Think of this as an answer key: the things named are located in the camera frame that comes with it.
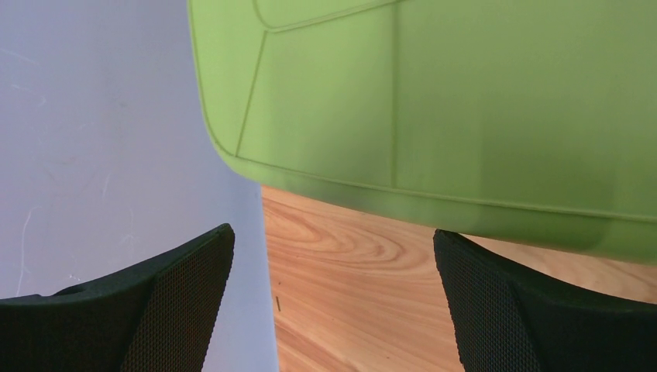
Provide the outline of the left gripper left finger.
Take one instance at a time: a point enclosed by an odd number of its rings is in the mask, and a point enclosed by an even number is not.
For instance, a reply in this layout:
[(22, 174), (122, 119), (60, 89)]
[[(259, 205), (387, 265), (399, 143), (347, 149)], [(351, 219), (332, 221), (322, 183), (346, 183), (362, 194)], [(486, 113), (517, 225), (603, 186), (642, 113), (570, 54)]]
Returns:
[(232, 267), (228, 224), (50, 296), (1, 302), (3, 371), (200, 371)]

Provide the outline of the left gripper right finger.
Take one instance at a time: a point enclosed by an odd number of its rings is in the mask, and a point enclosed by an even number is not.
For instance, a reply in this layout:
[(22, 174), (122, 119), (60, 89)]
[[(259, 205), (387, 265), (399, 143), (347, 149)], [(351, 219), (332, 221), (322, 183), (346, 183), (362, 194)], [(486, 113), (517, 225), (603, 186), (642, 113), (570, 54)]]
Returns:
[(656, 306), (578, 287), (437, 230), (467, 371), (654, 371)]

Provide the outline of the large green plastic container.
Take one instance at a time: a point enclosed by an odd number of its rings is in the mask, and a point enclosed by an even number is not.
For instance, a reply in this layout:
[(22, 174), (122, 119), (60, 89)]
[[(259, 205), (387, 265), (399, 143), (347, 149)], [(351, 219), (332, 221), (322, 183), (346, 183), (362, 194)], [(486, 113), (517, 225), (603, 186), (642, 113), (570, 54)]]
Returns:
[(191, 1), (209, 136), (255, 182), (656, 261), (654, 1)]

